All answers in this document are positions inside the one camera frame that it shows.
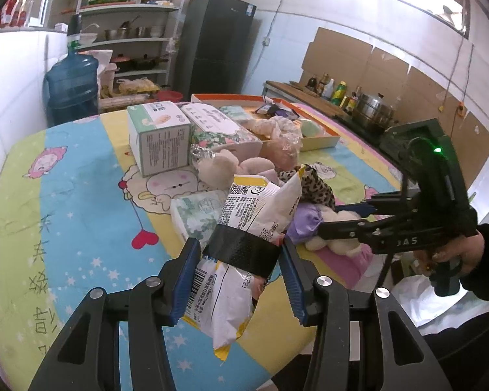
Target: snack bag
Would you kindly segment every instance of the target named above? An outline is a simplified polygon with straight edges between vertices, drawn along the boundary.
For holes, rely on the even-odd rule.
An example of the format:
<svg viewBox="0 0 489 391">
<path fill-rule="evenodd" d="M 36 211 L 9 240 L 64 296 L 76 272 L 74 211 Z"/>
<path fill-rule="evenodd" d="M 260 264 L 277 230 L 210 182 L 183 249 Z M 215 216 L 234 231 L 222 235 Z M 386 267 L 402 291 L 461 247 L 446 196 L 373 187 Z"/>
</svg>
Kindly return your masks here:
<svg viewBox="0 0 489 391">
<path fill-rule="evenodd" d="M 301 198 L 302 167 L 282 188 L 261 176 L 236 175 L 218 224 L 247 231 L 280 245 Z M 203 255 L 186 306 L 185 320 L 212 337 L 214 354 L 225 361 L 256 308 L 267 278 Z"/>
</svg>

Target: stainless steel pot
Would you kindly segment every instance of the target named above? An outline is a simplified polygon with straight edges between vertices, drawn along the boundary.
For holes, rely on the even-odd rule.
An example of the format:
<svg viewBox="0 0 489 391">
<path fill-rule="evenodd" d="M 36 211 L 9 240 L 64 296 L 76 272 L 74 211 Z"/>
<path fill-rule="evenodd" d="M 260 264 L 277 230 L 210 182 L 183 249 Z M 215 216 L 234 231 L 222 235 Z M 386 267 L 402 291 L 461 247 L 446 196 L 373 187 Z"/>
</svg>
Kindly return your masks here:
<svg viewBox="0 0 489 391">
<path fill-rule="evenodd" d="M 394 109 L 383 99 L 382 94 L 376 97 L 362 94 L 353 109 L 353 121 L 371 133 L 383 133 L 390 126 L 394 114 Z"/>
<path fill-rule="evenodd" d="M 130 34 L 130 28 L 107 29 L 105 30 L 105 40 L 127 39 Z"/>
</svg>

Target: refrigerator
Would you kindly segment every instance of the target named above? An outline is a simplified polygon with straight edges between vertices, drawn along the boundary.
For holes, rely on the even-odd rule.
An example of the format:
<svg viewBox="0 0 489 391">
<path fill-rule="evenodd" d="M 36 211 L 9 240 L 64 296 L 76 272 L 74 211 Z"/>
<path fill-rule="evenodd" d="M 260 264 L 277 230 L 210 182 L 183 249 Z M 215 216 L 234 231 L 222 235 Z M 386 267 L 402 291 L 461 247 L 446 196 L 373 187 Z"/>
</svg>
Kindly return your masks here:
<svg viewBox="0 0 489 391">
<path fill-rule="evenodd" d="M 192 94 L 235 94 L 240 87 L 256 6 L 240 0 L 192 0 L 176 58 L 173 89 Z"/>
</svg>

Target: colorful blanket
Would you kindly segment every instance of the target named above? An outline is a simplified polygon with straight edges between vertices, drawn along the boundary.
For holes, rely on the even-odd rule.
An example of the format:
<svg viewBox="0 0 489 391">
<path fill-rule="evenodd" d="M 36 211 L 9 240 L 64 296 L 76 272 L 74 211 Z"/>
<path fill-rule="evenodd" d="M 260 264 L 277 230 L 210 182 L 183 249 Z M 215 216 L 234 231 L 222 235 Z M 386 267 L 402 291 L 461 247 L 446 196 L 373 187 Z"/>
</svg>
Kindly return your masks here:
<svg viewBox="0 0 489 391">
<path fill-rule="evenodd" d="M 301 162 L 330 166 L 335 176 L 327 182 L 338 199 L 358 202 L 398 186 L 386 162 L 322 118 L 343 138 L 335 148 L 302 153 Z M 14 146 L 0 175 L 0 367 L 13 391 L 27 390 L 91 288 L 130 289 L 179 254 L 171 199 L 202 190 L 189 168 L 141 177 L 125 112 L 56 126 Z M 325 257 L 300 253 L 340 281 Z M 255 389 L 313 338 L 314 328 L 302 328 L 293 317 L 279 271 L 273 280 L 223 364 L 211 339 L 192 326 L 179 321 L 164 328 L 179 391 Z M 119 336 L 121 382 L 129 391 L 126 324 Z"/>
</svg>

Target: cardboard panel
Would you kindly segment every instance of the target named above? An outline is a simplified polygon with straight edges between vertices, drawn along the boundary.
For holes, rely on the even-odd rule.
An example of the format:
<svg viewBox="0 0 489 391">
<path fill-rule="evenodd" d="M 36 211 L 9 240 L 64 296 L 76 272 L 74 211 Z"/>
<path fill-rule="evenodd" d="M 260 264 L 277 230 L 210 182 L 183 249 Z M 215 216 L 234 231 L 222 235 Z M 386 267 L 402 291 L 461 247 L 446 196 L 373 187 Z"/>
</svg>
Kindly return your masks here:
<svg viewBox="0 0 489 391">
<path fill-rule="evenodd" d="M 401 101 L 397 105 L 395 119 L 400 123 L 407 123 L 437 118 L 444 132 L 450 135 L 452 128 L 460 126 L 462 118 L 455 118 L 458 100 L 451 93 L 447 93 L 443 111 L 439 110 L 445 93 L 444 88 L 433 79 L 412 67 L 404 85 Z"/>
<path fill-rule="evenodd" d="M 489 157 L 489 131 L 474 114 L 468 113 L 452 135 L 467 188 L 475 181 Z"/>
<path fill-rule="evenodd" d="M 397 102 L 406 82 L 409 65 L 379 48 L 373 49 L 368 67 L 361 79 L 363 93 L 382 94 L 390 106 Z"/>
<path fill-rule="evenodd" d="M 373 46 L 356 38 L 319 28 L 304 57 L 301 85 L 312 76 L 329 74 L 335 83 L 343 80 L 354 90 L 363 77 Z"/>
</svg>

